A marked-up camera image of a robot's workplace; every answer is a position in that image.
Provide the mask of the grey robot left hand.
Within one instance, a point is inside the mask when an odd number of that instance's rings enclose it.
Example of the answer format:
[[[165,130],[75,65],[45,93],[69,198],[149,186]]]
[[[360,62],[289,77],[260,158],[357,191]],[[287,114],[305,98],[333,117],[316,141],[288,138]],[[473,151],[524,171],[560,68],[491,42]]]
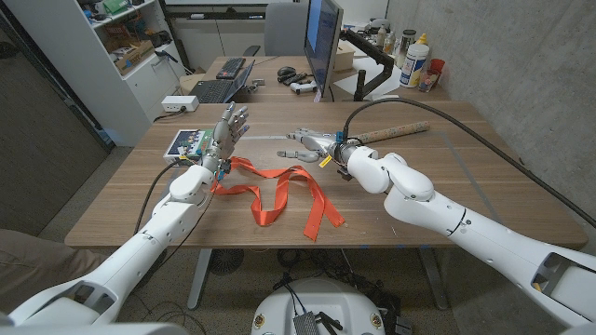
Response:
[[[234,111],[235,103],[232,101],[222,114],[222,118],[215,125],[211,141],[203,154],[201,166],[215,172],[221,163],[228,159],[234,152],[235,144],[250,128],[246,125],[248,107],[243,106]]]

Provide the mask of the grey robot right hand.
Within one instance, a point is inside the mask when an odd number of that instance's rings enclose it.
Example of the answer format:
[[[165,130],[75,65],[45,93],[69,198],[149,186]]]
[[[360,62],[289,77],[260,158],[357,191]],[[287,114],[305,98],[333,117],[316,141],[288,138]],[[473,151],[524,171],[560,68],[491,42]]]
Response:
[[[294,158],[306,163],[315,163],[330,155],[334,162],[338,164],[344,163],[335,134],[320,133],[309,128],[298,128],[287,134],[286,137],[302,143],[305,151],[278,151],[277,155],[279,157]]]

